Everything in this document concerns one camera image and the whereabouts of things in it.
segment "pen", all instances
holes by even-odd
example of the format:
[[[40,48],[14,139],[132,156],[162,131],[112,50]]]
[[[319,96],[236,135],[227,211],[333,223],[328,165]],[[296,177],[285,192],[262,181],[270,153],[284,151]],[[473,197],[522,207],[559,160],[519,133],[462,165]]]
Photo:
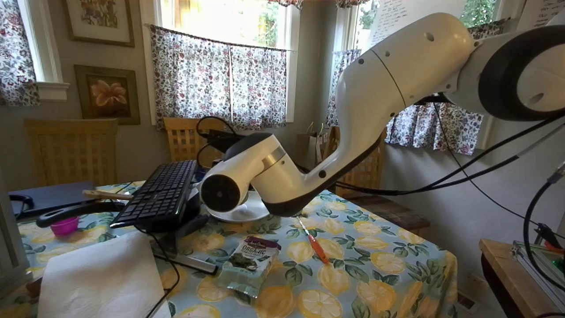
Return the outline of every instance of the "pen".
[[[321,264],[328,264],[328,259],[324,257],[324,252],[321,248],[321,245],[315,241],[315,237],[303,227],[301,220],[298,220],[307,241],[310,243],[314,253],[317,255],[317,259],[321,260]]]

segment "purple object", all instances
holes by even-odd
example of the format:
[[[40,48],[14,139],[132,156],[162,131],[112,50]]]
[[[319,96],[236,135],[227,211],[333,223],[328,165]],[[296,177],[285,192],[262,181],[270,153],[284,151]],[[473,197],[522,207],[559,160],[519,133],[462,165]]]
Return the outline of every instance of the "purple object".
[[[77,230],[77,218],[61,220],[51,225],[54,237],[67,237]]]

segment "windowsill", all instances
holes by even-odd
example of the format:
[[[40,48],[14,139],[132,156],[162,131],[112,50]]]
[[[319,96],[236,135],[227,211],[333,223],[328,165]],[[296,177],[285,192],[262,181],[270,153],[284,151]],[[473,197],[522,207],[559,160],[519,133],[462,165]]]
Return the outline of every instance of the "windowsill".
[[[45,84],[38,82],[38,101],[67,101],[68,84]]]

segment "lace curtain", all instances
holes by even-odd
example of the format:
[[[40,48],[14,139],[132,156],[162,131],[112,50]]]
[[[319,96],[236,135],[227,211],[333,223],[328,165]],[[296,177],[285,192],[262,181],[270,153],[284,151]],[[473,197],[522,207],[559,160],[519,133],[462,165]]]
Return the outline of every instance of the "lace curtain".
[[[285,52],[151,27],[157,119],[213,116],[241,128],[285,123]]]
[[[324,121],[330,128],[337,126],[338,78],[358,56],[358,50],[333,54]],[[455,154],[471,156],[476,149],[481,119],[483,116],[480,114],[471,114],[448,103],[411,105],[388,123],[384,144],[430,151],[451,149]]]
[[[17,0],[0,0],[0,107],[38,107],[33,61]]]

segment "floral tablecloth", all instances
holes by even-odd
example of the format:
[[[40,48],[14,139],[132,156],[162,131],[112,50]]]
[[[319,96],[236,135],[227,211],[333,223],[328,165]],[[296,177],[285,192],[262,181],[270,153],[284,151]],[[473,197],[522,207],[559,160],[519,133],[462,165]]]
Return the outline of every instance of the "floral tablecloth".
[[[107,230],[111,218],[82,216],[81,230],[65,241],[21,225],[33,276],[40,278],[54,255],[132,232]],[[220,266],[248,236],[273,239],[282,250],[255,301],[225,290],[217,276],[178,268],[180,282],[167,298],[172,317],[455,317],[457,260],[451,253],[330,192],[315,197],[298,218],[321,243],[328,266],[314,257],[296,218],[211,222],[183,237],[181,252],[208,255]],[[162,287],[172,287],[172,268],[160,260],[157,268]],[[0,317],[33,317],[33,303],[36,299],[21,290],[0,303]]]

